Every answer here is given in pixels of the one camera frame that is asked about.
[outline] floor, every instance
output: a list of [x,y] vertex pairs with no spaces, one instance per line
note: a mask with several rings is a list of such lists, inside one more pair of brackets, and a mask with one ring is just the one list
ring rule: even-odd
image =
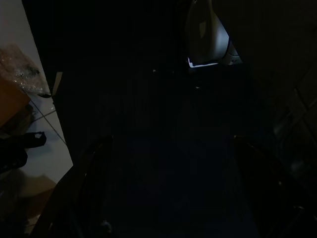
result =
[[36,195],[53,188],[73,165],[65,144],[52,98],[29,94],[34,109],[34,121],[29,132],[44,131],[44,146],[28,150],[28,161],[20,170],[25,175],[21,197]]

